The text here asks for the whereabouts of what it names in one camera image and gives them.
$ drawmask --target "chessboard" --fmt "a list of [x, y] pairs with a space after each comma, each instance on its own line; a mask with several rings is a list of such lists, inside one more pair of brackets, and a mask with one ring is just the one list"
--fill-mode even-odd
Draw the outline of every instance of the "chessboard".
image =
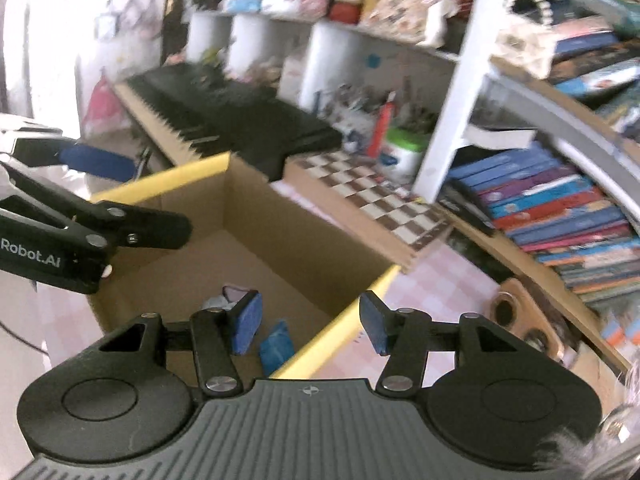
[[408, 192], [400, 195], [370, 159], [360, 156], [333, 152], [290, 157], [284, 181], [405, 269], [434, 238], [449, 230], [439, 211]]

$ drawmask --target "blue gripper pad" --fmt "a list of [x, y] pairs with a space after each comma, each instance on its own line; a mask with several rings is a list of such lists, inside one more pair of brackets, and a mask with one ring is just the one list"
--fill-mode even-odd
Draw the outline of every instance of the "blue gripper pad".
[[235, 317], [232, 322], [231, 351], [236, 355], [244, 355], [262, 322], [262, 295], [255, 290], [246, 293], [231, 312]]
[[391, 310], [373, 292], [360, 295], [360, 322], [364, 327], [373, 349], [379, 355], [389, 354], [388, 335], [385, 329], [384, 311]]
[[129, 157], [85, 144], [76, 144], [62, 150], [60, 162], [72, 170], [110, 178], [116, 182], [128, 182], [136, 176], [136, 164]]

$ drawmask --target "blue cloth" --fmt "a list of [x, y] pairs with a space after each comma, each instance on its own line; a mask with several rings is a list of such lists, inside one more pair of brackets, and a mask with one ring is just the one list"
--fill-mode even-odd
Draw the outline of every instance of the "blue cloth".
[[273, 374], [285, 362], [293, 357], [293, 341], [289, 336], [287, 323], [281, 319], [271, 333], [260, 343], [260, 362], [266, 376]]

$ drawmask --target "cable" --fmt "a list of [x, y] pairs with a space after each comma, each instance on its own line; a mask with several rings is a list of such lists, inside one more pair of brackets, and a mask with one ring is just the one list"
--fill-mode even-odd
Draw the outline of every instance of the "cable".
[[33, 343], [28, 342], [25, 338], [17, 335], [13, 330], [11, 330], [7, 325], [5, 325], [2, 321], [0, 321], [0, 328], [8, 333], [11, 337], [13, 337], [16, 341], [19, 341], [23, 345], [27, 345], [29, 348], [35, 350], [36, 352], [40, 352], [43, 355], [49, 357], [49, 352], [43, 350], [39, 346], [34, 345]]

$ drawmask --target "ribbed gray plate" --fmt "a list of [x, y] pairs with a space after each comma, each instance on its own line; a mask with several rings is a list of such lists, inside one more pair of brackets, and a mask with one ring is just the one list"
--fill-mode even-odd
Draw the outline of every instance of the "ribbed gray plate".
[[461, 457], [414, 405], [383, 399], [364, 380], [256, 381], [244, 396], [205, 404], [182, 436], [152, 455], [102, 467], [40, 457], [16, 479], [571, 480]]

